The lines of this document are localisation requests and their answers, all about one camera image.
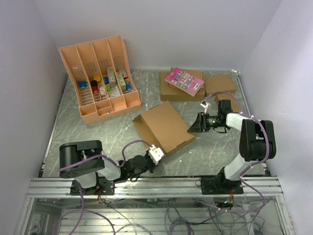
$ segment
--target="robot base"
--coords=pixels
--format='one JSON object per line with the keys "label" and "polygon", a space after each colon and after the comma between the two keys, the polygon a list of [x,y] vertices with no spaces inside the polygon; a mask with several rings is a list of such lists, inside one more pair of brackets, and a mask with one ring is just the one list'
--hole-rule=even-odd
{"label": "robot base", "polygon": [[[99,185],[84,189],[84,195],[98,195],[100,193],[100,189],[102,189],[101,195],[114,195],[114,183],[109,182],[104,177],[99,177]],[[70,195],[80,195],[79,188],[77,182],[73,180],[72,185],[70,187]]]}
{"label": "robot base", "polygon": [[230,194],[231,189],[234,194],[243,194],[244,190],[240,181],[224,180],[221,183],[221,173],[217,176],[201,177],[201,191],[203,195]]}

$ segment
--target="flat cardboard box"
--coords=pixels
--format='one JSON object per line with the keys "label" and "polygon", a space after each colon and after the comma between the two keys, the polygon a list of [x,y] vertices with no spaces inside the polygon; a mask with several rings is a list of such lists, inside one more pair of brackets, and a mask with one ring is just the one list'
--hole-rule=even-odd
{"label": "flat cardboard box", "polygon": [[134,118],[141,139],[160,147],[167,155],[191,143],[195,136],[170,102],[166,101]]}
{"label": "flat cardboard box", "polygon": [[231,80],[229,74],[221,74],[204,78],[204,88],[206,95],[216,91],[225,91],[234,93],[237,90],[236,85]]}
{"label": "flat cardboard box", "polygon": [[240,106],[239,106],[238,102],[233,97],[231,97],[228,94],[218,94],[215,97],[215,102],[217,104],[219,104],[219,101],[222,100],[222,99],[229,99],[230,100],[230,102],[231,102],[231,109],[233,110],[234,113],[239,113],[240,112]]}
{"label": "flat cardboard box", "polygon": [[[203,71],[198,70],[185,70],[185,71],[194,75],[197,78],[203,79]],[[202,101],[204,99],[205,97],[204,86],[202,86],[197,92],[197,94],[194,97],[192,97],[191,95],[187,94],[181,89],[166,82],[165,78],[169,74],[170,72],[160,72],[161,101]]]}

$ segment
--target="mounting plate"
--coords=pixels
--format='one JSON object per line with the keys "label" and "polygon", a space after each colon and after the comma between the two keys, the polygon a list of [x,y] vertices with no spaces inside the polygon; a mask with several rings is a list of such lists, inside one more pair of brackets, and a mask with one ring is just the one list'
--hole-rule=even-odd
{"label": "mounting plate", "polygon": [[[109,182],[106,178],[99,177],[99,185],[97,187],[84,190],[84,195],[98,195],[102,188],[101,195],[114,195],[115,185]],[[70,187],[70,195],[80,195],[76,180],[73,180]]]}
{"label": "mounting plate", "polygon": [[223,185],[217,187],[216,176],[201,177],[201,191],[202,195],[213,194],[230,194],[230,190],[234,190],[234,194],[243,194],[244,190],[240,181],[232,181],[230,185]]}

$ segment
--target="pink package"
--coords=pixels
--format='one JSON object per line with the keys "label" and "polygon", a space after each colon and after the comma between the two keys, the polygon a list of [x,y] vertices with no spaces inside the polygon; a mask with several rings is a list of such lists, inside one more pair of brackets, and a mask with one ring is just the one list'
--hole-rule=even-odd
{"label": "pink package", "polygon": [[165,81],[192,96],[195,96],[200,87],[204,84],[203,80],[177,67],[165,78]]}

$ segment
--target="marble surface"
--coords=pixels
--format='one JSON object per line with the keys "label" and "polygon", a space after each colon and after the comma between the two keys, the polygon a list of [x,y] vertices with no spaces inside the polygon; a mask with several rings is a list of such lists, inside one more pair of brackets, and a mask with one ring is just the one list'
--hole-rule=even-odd
{"label": "marble surface", "polygon": [[[53,133],[52,142],[45,159],[43,177],[59,177],[59,146],[74,141],[100,140],[104,151],[114,160],[121,160],[122,148],[133,140],[140,139],[133,126],[132,120],[140,113],[161,103],[159,89],[159,70],[134,70],[132,78],[137,87],[141,100],[141,109],[95,124],[85,125],[80,117],[75,91],[71,82],[67,83],[64,99],[61,104],[57,125]],[[205,76],[229,73],[239,88],[233,72],[206,71]],[[243,103],[240,89],[235,96]],[[211,114],[217,113],[214,97],[209,99],[212,104]],[[197,112],[203,111],[200,102],[171,102],[177,112],[190,126],[197,117]],[[231,129],[227,134],[215,131],[196,134],[195,141],[165,157],[157,166],[154,173],[143,176],[192,176],[217,174],[223,166],[228,165],[239,153],[240,132]],[[131,145],[126,149],[126,158],[145,153],[145,146],[141,143]],[[258,165],[248,174],[264,174]]]}

